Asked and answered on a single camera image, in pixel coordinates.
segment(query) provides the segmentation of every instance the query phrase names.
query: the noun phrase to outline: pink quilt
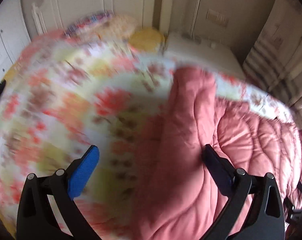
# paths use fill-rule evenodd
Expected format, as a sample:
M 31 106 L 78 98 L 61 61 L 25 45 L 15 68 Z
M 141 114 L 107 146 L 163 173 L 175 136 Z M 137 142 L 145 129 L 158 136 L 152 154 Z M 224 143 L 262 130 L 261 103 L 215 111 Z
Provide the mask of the pink quilt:
M 211 144 L 235 168 L 251 175 L 275 175 L 282 200 L 300 206 L 302 131 L 249 111 L 247 103 L 216 98 L 212 74 L 197 68 L 176 71 L 168 113 L 145 129 L 136 153 L 140 184 L 136 193 L 134 239 L 200 239 L 227 198 L 217 189 L 200 152 Z M 231 233 L 248 213 L 248 196 Z

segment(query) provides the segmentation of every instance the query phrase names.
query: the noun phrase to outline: metal pin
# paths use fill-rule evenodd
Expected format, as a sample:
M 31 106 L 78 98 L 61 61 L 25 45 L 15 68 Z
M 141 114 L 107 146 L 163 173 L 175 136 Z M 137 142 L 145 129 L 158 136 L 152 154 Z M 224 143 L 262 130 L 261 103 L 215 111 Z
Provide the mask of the metal pin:
M 270 173 L 270 172 L 267 173 L 267 177 L 269 179 L 274 179 L 274 175 L 272 173 Z
M 245 175 L 245 170 L 244 169 L 242 169 L 242 168 L 238 168 L 238 169 L 236 169 L 236 172 L 239 174 L 239 175 Z
M 31 179 L 34 179 L 34 173 L 31 173 L 27 176 L 27 179 L 31 180 Z
M 56 175 L 57 176 L 62 176 L 64 174 L 64 170 L 63 169 L 59 169 L 56 171 Z

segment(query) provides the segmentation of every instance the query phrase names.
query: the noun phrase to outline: pillow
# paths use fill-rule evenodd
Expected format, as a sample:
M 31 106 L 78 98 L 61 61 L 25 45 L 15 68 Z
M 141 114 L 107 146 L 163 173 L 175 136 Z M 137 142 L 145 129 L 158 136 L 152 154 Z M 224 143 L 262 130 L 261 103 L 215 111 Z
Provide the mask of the pillow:
M 164 43 L 164 35 L 153 28 L 142 29 L 129 39 L 129 44 L 133 48 L 148 53 L 161 53 Z
M 83 17 L 72 23 L 64 33 L 65 38 L 77 37 L 83 33 L 89 32 L 114 17 L 112 11 L 100 11 L 89 16 Z
M 128 15 L 115 15 L 103 24 L 97 25 L 81 35 L 81 40 L 128 40 L 139 28 L 136 19 Z

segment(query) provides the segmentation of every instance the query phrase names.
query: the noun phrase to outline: fabric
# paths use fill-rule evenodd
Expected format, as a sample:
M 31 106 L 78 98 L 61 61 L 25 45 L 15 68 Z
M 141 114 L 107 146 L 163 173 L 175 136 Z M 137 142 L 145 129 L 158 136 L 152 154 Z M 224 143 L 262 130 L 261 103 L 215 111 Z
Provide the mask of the fabric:
M 83 41 L 91 40 L 127 40 L 139 28 L 136 19 L 128 15 L 116 15 L 102 25 L 92 28 L 89 32 L 80 35 Z
M 129 39 L 129 44 L 141 52 L 161 53 L 164 43 L 164 35 L 152 28 L 142 29 Z
M 275 0 L 243 70 L 261 89 L 289 106 L 302 108 L 302 5 Z
M 301 206 L 302 136 L 294 123 L 269 120 L 247 103 L 216 98 L 214 76 L 197 68 L 174 75 L 164 117 L 150 121 L 136 153 L 140 183 L 133 213 L 133 239 L 200 239 L 227 198 L 203 165 L 202 147 L 211 144 L 220 157 L 249 174 L 275 175 L 280 196 Z M 240 230 L 249 195 L 231 231 Z
M 63 33 L 39 36 L 25 48 L 0 100 L 0 218 L 14 231 L 27 174 L 51 175 L 93 144 L 100 161 L 75 202 L 103 239 L 122 239 L 129 234 L 138 179 L 137 142 L 146 122 L 166 110 L 179 62 L 139 54 L 119 41 L 77 43 Z M 289 109 L 267 93 L 213 75 L 217 96 L 291 122 Z
M 72 38 L 88 32 L 90 29 L 107 22 L 114 17 L 112 11 L 102 11 L 91 14 L 84 18 L 79 19 L 75 23 L 71 24 L 65 31 L 66 38 Z

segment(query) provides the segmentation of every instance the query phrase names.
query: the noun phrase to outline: bedsheet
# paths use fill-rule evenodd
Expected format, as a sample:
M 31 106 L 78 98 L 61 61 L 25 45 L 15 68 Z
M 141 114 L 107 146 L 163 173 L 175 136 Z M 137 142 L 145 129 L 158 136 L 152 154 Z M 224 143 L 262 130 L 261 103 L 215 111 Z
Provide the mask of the bedsheet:
M 100 161 L 75 199 L 103 239 L 129 237 L 137 181 L 134 153 L 145 122 L 166 111 L 174 60 L 138 54 L 122 42 L 77 44 L 59 32 L 33 41 L 0 100 L 0 217 L 14 235 L 27 174 L 48 176 L 91 144 Z M 214 73 L 216 95 L 291 122 L 290 110 L 260 89 Z M 69 232 L 54 200 L 61 229 Z

